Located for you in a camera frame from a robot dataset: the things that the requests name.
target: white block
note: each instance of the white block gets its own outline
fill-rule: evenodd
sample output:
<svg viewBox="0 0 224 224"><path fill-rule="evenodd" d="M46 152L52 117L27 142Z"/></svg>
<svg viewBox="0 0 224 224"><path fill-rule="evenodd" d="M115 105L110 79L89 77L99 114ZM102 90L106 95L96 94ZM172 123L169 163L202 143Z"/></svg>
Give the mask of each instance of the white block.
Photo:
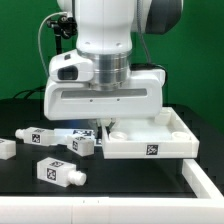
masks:
<svg viewBox="0 0 224 224"><path fill-rule="evenodd" d="M0 159L9 159L16 155L16 142L0 139Z"/></svg>
<svg viewBox="0 0 224 224"><path fill-rule="evenodd" d="M79 134L67 136L67 148L80 156L94 154L94 141Z"/></svg>
<svg viewBox="0 0 224 224"><path fill-rule="evenodd" d="M27 129L18 129L16 130L15 136L19 139L23 139L24 143L50 146L54 144L54 131L30 127Z"/></svg>
<svg viewBox="0 0 224 224"><path fill-rule="evenodd" d="M76 171L75 164L49 157L37 163L37 178L62 187L81 186L86 182L86 174Z"/></svg>

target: white box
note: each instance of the white box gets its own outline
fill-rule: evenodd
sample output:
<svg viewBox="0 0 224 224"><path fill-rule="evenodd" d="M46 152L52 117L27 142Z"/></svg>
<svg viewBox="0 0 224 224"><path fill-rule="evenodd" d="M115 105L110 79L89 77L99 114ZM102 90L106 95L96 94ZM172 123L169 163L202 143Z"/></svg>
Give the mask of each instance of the white box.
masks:
<svg viewBox="0 0 224 224"><path fill-rule="evenodd" d="M0 159L7 160L16 155L16 142L0 139Z"/></svg>
<svg viewBox="0 0 224 224"><path fill-rule="evenodd" d="M94 141L79 134L67 136L67 148L80 156L94 154Z"/></svg>
<svg viewBox="0 0 224 224"><path fill-rule="evenodd" d="M110 136L103 120L101 125L104 158L196 158L198 154L199 141L172 108L163 108L156 118L118 119Z"/></svg>

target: white plastic part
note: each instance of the white plastic part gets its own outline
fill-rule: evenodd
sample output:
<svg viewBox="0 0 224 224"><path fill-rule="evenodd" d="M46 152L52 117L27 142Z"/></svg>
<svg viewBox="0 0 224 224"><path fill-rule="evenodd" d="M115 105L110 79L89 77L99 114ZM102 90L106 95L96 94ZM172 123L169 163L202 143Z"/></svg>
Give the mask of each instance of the white plastic part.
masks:
<svg viewBox="0 0 224 224"><path fill-rule="evenodd" d="M76 171L75 164L46 158L37 163L37 178L62 187L81 186L86 181L86 174Z"/></svg>
<svg viewBox="0 0 224 224"><path fill-rule="evenodd" d="M0 159L7 160L16 155L16 142L0 138Z"/></svg>
<svg viewBox="0 0 224 224"><path fill-rule="evenodd" d="M135 0L76 0L77 49L93 54L130 51L135 3Z"/></svg>
<svg viewBox="0 0 224 224"><path fill-rule="evenodd" d="M126 141L110 140L102 123L102 147L104 158L196 158L199 141L172 108L167 125L156 123L154 118L120 118L111 128L111 133L122 132ZM174 139L173 133L181 132L190 136L184 140Z"/></svg>
<svg viewBox="0 0 224 224"><path fill-rule="evenodd" d="M49 146L54 144L54 131L48 129L41 129L30 127L27 129L16 130L15 136L23 139L24 143Z"/></svg>
<svg viewBox="0 0 224 224"><path fill-rule="evenodd" d="M86 182L86 174L80 171L70 171L68 173L68 180L71 184L82 186Z"/></svg>
<svg viewBox="0 0 224 224"><path fill-rule="evenodd" d="M199 198L0 197L0 220L4 224L223 224L224 198L215 185L194 160L184 160L182 172ZM207 193L198 194L199 188Z"/></svg>
<svg viewBox="0 0 224 224"><path fill-rule="evenodd" d="M198 198L223 199L222 194L195 160L185 159L182 174Z"/></svg>
<svg viewBox="0 0 224 224"><path fill-rule="evenodd" d="M105 96L94 95L88 83L58 83L49 79L44 113L50 120L154 117L162 109L164 82L165 72L161 69L135 71L117 94L115 90Z"/></svg>
<svg viewBox="0 0 224 224"><path fill-rule="evenodd" d="M168 125L171 118L171 111L168 108L162 108L160 113L155 117L155 123L159 125Z"/></svg>
<svg viewBox="0 0 224 224"><path fill-rule="evenodd" d="M94 141L80 134L67 136L67 148L80 156L94 154Z"/></svg>
<svg viewBox="0 0 224 224"><path fill-rule="evenodd" d="M67 137L69 135L78 134L84 136L87 139L91 139L95 143L95 133L91 129L54 129L54 135L56 139L56 144L66 145L68 144Z"/></svg>

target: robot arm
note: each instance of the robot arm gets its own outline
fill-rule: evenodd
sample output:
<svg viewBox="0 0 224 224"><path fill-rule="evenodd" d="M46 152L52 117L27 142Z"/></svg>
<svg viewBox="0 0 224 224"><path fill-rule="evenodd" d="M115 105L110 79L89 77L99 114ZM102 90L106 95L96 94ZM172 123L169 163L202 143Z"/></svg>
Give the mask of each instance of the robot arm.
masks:
<svg viewBox="0 0 224 224"><path fill-rule="evenodd" d="M156 116L162 107L165 72L130 69L130 34L139 18L137 1L58 0L58 3L77 22L77 49L51 60L45 115L53 120ZM182 11L182 0L141 3L141 28L145 32L151 32L149 27L158 33L166 32L179 20ZM164 24L154 19L151 7L166 8Z"/></svg>

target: black cable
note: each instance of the black cable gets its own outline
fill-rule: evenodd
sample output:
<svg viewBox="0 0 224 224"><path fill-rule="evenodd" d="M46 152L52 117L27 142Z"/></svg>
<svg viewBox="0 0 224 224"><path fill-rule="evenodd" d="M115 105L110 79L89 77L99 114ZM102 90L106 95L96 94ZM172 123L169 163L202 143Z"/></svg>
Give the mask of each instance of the black cable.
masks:
<svg viewBox="0 0 224 224"><path fill-rule="evenodd" d="M44 92L45 91L46 86L39 86L35 89L29 89L29 90L23 90L18 92L17 94L15 94L13 96L13 99L16 99L19 95L23 94L23 93L27 93L23 98L24 99L28 99L32 94L36 93L36 92Z"/></svg>
<svg viewBox="0 0 224 224"><path fill-rule="evenodd" d="M45 88L46 88L45 85L44 85L44 86L37 87L37 88L31 90L29 93L27 93L27 94L24 96L23 99L28 99L31 95L33 95L33 94L36 93L36 92L45 92Z"/></svg>

